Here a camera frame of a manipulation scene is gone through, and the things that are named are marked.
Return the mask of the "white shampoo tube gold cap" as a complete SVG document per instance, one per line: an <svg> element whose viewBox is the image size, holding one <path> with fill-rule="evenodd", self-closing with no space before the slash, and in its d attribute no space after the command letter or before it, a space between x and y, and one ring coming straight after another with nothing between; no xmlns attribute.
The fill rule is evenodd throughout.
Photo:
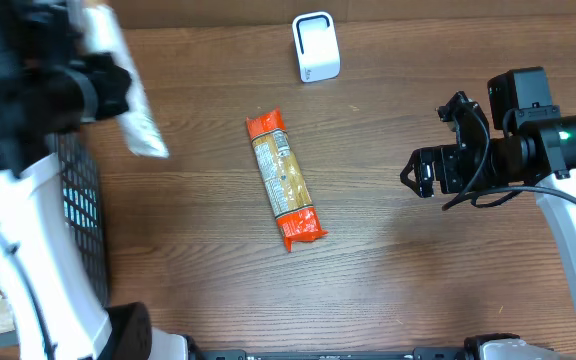
<svg viewBox="0 0 576 360"><path fill-rule="evenodd" d="M78 59L108 52L131 76L132 85L127 93L129 110L113 117L120 125L128 149L138 156L167 158L168 148L112 7L105 1L69 1L67 10L69 22L78 36L75 41Z"/></svg>

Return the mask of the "orange spaghetti pasta package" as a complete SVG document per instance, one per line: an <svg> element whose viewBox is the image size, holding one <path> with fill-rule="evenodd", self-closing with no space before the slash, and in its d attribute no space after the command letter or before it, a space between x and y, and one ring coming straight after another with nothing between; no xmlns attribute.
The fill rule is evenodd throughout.
<svg viewBox="0 0 576 360"><path fill-rule="evenodd" d="M314 202L292 150L279 108L257 118L247 118L246 126L260 176L284 246L310 243L324 237Z"/></svg>

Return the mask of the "teal snack wrapper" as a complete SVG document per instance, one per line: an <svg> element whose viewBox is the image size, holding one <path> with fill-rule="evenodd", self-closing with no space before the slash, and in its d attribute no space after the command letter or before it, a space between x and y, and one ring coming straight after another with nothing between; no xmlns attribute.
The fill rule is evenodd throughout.
<svg viewBox="0 0 576 360"><path fill-rule="evenodd" d="M63 189L64 213L73 224L93 231L98 228L98 210L96 192L93 189L83 190L66 186Z"/></svg>

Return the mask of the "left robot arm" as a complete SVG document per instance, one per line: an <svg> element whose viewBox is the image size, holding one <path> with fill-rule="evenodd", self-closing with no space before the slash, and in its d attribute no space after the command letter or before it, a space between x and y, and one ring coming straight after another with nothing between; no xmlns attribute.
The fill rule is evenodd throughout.
<svg viewBox="0 0 576 360"><path fill-rule="evenodd" d="M0 1L0 286L24 359L192 355L144 304L103 305L85 270L99 198L76 133L106 119L133 154L168 156L110 4Z"/></svg>

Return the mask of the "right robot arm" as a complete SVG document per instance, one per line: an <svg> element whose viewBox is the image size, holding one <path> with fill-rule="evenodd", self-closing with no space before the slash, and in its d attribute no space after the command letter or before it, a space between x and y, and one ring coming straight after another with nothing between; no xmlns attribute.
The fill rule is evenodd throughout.
<svg viewBox="0 0 576 360"><path fill-rule="evenodd" d="M564 116L551 97L544 68L509 70L491 78L492 116L458 91L437 114L454 132L453 145L412 152L401 182L421 198L433 187L464 202L501 206L532 193L554 236L576 314L576 115Z"/></svg>

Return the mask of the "white barcode scanner stand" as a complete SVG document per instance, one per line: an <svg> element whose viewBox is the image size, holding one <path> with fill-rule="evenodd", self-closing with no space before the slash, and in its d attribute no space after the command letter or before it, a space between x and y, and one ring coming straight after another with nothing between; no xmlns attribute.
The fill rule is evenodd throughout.
<svg viewBox="0 0 576 360"><path fill-rule="evenodd" d="M341 59L334 20L325 11L297 16L292 22L299 75L304 83L335 78Z"/></svg>

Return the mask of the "grey plastic shopping basket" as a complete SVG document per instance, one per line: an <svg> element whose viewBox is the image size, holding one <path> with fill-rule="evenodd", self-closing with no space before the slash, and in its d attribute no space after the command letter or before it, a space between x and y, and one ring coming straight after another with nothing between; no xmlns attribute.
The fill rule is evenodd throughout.
<svg viewBox="0 0 576 360"><path fill-rule="evenodd" d="M97 164L75 134L51 135L48 145L60 160L66 225L97 298L107 305L109 277ZM0 287L0 334L14 330L12 312Z"/></svg>

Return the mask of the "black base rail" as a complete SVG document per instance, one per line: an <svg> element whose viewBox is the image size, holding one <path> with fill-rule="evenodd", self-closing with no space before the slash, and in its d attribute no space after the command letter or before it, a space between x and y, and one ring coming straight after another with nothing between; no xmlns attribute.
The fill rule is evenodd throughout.
<svg viewBox="0 0 576 360"><path fill-rule="evenodd" d="M460 347L417 347L408 351L359 352L262 352L244 350L202 351L190 359L202 360L464 360L471 359Z"/></svg>

